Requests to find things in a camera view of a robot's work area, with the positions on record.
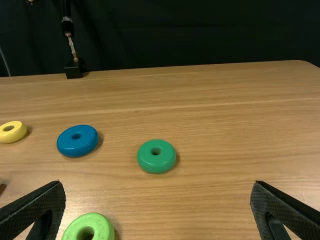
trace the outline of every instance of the teal green ring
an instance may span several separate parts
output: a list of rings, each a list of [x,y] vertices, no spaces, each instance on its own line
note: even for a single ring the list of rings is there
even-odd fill
[[[111,221],[100,213],[86,213],[70,223],[61,240],[85,240],[92,235],[92,240],[115,240]]]
[[[176,162],[176,151],[167,141],[153,139],[146,141],[138,150],[139,166],[150,174],[163,174]]]

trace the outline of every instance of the wood grain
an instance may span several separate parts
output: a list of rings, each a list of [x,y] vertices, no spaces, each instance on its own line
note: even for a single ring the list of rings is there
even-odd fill
[[[257,240],[255,180],[320,210],[320,70],[304,61],[236,63],[0,79],[0,124],[31,133],[0,145],[0,207],[59,179],[57,239],[77,216],[106,215],[118,240]],[[94,126],[99,147],[66,158],[66,128]],[[139,146],[164,139],[178,163],[152,175]]]

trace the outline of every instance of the black background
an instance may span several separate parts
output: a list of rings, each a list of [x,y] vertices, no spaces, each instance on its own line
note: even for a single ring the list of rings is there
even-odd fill
[[[320,66],[318,0],[71,0],[71,11],[89,71],[276,60]],[[60,0],[0,0],[0,46],[13,76],[64,72],[72,55],[61,20]]]

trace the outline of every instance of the ring hole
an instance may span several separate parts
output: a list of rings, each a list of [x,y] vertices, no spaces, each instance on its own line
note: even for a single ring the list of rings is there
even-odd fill
[[[79,132],[77,132],[77,133],[72,135],[72,139],[73,140],[76,140],[76,139],[79,139],[79,138],[81,138],[81,133],[79,133]]]
[[[91,226],[84,227],[76,236],[76,240],[92,240],[95,232]]]
[[[3,131],[8,132],[8,131],[10,131],[10,130],[12,130],[12,129],[14,129],[14,128],[15,128],[15,126],[9,125],[9,126],[6,126],[6,127],[3,129]]]
[[[151,154],[154,156],[158,156],[159,154],[161,154],[161,151],[161,148],[156,146],[151,149]]]

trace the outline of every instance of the stand base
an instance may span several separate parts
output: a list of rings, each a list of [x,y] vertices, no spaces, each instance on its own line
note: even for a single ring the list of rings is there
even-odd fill
[[[86,71],[85,62],[79,58],[78,61],[71,61],[64,67],[67,79],[81,79]]]

